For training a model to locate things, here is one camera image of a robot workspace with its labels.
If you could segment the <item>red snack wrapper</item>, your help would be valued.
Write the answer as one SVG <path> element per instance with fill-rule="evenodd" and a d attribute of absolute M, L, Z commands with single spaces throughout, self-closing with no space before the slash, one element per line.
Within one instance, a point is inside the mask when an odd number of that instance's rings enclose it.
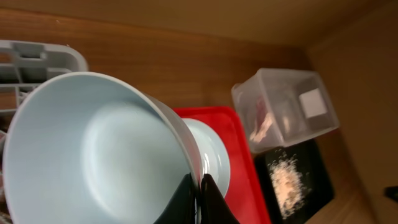
<path fill-rule="evenodd" d="M 254 130 L 258 132 L 263 126 L 263 123 L 267 122 L 267 108 L 262 96 L 257 98 L 255 112 Z"/>

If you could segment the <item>large light blue plate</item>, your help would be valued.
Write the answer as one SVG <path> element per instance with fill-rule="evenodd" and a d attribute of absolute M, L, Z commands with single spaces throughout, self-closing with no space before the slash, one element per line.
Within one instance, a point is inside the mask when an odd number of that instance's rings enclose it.
<path fill-rule="evenodd" d="M 223 197 L 231 180 L 231 166 L 226 146 L 219 135 L 202 121 L 184 118 L 183 121 L 195 139 L 201 157 L 201 177 L 210 174 Z"/>

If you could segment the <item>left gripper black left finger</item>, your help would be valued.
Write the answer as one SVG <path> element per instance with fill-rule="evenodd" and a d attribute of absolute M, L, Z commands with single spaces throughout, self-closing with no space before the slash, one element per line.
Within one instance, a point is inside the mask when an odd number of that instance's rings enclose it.
<path fill-rule="evenodd" d="M 195 224 L 195 214 L 192 177 L 186 174 L 154 224 Z"/>

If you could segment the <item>rice and food scraps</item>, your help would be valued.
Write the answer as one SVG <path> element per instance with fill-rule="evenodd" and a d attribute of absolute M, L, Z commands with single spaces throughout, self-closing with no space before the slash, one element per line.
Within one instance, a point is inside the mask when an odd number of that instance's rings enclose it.
<path fill-rule="evenodd" d="M 304 205 L 303 174 L 297 170 L 296 155 L 288 156 L 282 152 L 276 160 L 268 164 L 270 178 L 281 217 L 286 220 Z"/>

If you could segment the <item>small light blue bowl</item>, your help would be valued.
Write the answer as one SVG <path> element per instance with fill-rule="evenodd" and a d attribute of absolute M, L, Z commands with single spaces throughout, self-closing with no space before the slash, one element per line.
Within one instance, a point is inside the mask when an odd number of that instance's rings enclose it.
<path fill-rule="evenodd" d="M 154 223 L 200 152 L 164 103 L 117 78 L 73 72 L 28 94 L 7 132 L 14 223 Z"/>

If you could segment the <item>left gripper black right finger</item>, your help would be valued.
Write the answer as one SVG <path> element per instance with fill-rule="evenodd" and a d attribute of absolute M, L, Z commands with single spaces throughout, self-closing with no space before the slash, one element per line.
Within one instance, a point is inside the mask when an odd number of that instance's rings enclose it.
<path fill-rule="evenodd" d="M 239 224 L 210 174 L 201 180 L 201 224 Z"/>

